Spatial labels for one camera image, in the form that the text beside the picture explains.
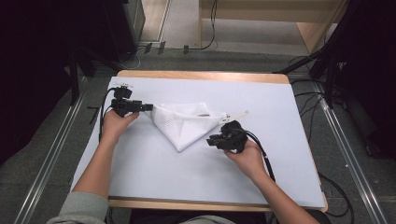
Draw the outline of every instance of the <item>black stand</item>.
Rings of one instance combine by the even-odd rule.
[[[318,51],[306,56],[300,61],[284,68],[282,70],[273,72],[274,74],[288,74],[295,69],[306,65],[314,60],[315,63],[309,72],[309,75],[313,79],[318,79],[327,71],[326,85],[325,85],[325,100],[330,108],[332,108],[332,84],[334,79],[339,73],[340,69],[338,63],[341,62],[341,49],[343,40],[346,38],[343,36],[345,29],[353,22],[355,13],[358,10],[361,2],[359,0],[351,0],[347,6],[346,13],[338,23],[329,41]]]
[[[91,59],[103,63],[117,73],[122,70],[119,65],[94,53],[90,49],[72,49],[70,52],[70,79],[72,91],[72,100],[70,105],[74,105],[79,96],[78,66],[86,77],[93,77],[95,74],[96,68],[93,66]]]

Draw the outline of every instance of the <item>black equipment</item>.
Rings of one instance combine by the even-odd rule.
[[[117,87],[114,90],[114,97],[111,101],[111,107],[120,117],[124,117],[130,112],[151,111],[152,105],[143,105],[142,101],[130,101],[125,98],[130,98],[132,91],[126,86]]]
[[[143,105],[141,101],[130,101],[127,100],[131,97],[132,91],[128,89],[127,84],[121,84],[121,87],[110,88],[102,102],[102,109],[100,110],[100,127],[99,127],[99,141],[102,138],[102,127],[104,121],[104,107],[106,98],[109,92],[114,91],[114,98],[111,101],[111,107],[113,107],[114,111],[120,116],[124,117],[126,114],[132,112],[139,111],[151,111],[152,105]]]
[[[243,130],[241,124],[234,120],[221,127],[221,134],[212,134],[206,141],[212,147],[216,146],[218,149],[224,150],[236,149],[237,153],[241,153],[248,140],[247,135],[241,130]]]
[[[245,143],[248,140],[248,136],[256,142],[262,152],[262,157],[264,158],[265,165],[267,166],[268,174],[275,181],[274,172],[271,167],[271,163],[268,160],[268,156],[262,148],[262,144],[259,139],[251,133],[242,129],[241,124],[233,120],[230,123],[224,124],[221,129],[221,134],[212,134],[209,139],[206,139],[210,146],[216,146],[218,149],[222,150],[236,150],[236,153],[241,153],[244,151]]]

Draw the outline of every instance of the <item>hand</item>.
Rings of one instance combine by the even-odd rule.
[[[139,117],[139,113],[133,113],[125,118],[120,117],[114,110],[110,110],[105,114],[103,124],[103,137],[110,137],[118,140],[125,132],[128,125]]]
[[[238,165],[239,169],[253,179],[256,175],[268,175],[262,161],[262,152],[254,142],[247,140],[241,153],[224,150],[224,154]]]

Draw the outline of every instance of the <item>right hand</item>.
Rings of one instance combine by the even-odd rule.
[[[267,175],[262,161],[262,152],[259,146],[249,139],[241,153],[224,150],[224,154],[238,165],[239,169],[253,179],[256,175]]]

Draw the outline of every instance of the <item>left hand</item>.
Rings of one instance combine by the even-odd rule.
[[[114,110],[110,110],[105,114],[103,124],[103,137],[119,139],[125,132],[128,125],[139,117],[139,113],[133,113],[125,118],[120,117]]]

